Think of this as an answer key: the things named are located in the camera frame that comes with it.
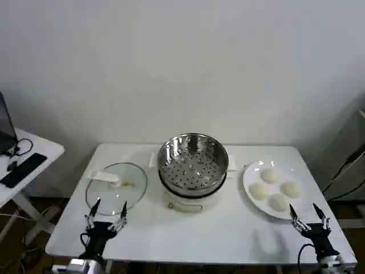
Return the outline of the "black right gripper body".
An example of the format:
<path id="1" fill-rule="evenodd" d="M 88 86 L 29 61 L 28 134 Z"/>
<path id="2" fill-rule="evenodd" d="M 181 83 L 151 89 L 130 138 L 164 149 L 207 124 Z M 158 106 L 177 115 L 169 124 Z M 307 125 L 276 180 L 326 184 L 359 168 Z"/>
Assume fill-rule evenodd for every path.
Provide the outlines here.
<path id="1" fill-rule="evenodd" d="M 317 259 L 339 255 L 328 239 L 331 229 L 324 228 L 321 223 L 310 223 L 308 226 L 310 229 L 302 230 L 301 235 L 312 241 Z"/>

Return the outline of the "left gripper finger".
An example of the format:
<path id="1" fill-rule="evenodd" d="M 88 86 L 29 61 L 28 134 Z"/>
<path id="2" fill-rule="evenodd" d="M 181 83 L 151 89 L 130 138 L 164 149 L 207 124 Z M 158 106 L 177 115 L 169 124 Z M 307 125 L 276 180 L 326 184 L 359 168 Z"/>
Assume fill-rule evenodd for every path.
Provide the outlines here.
<path id="1" fill-rule="evenodd" d="M 112 223 L 109 227 L 109 231 L 120 231 L 127 223 L 127 202 L 124 203 L 123 209 L 119 215 L 117 221 Z"/>
<path id="2" fill-rule="evenodd" d="M 89 214 L 85 215 L 86 229 L 91 229 L 94 227 L 94 217 L 98 211 L 99 205 L 100 205 L 100 198 L 97 198 L 96 203 L 91 207 Z"/>

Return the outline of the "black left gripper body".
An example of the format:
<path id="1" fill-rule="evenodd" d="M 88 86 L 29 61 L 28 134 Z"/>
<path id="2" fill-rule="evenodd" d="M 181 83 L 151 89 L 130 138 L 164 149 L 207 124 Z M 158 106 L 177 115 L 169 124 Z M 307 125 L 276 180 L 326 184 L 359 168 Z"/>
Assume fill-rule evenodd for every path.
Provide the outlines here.
<path id="1" fill-rule="evenodd" d="M 87 243 L 84 257 L 86 259 L 102 258 L 107 241 L 116 237 L 117 232 L 110 222 L 96 221 L 93 228 L 86 229 Z"/>

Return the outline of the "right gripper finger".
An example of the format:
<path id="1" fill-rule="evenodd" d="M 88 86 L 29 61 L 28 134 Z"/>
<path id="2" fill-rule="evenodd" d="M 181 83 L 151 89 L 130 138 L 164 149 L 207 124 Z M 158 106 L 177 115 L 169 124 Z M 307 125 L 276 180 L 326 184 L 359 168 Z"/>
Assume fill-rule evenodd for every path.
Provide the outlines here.
<path id="1" fill-rule="evenodd" d="M 322 228 L 331 231 L 330 228 L 330 218 L 325 215 L 325 213 L 320 209 L 315 203 L 313 203 L 314 210 L 321 220 Z"/>
<path id="2" fill-rule="evenodd" d="M 298 231 L 298 232 L 307 232 L 307 231 L 310 231 L 311 230 L 311 227 L 304 223 L 297 215 L 294 207 L 289 204 L 289 208 L 290 208 L 290 216 L 292 218 L 292 225 L 293 227 Z"/>

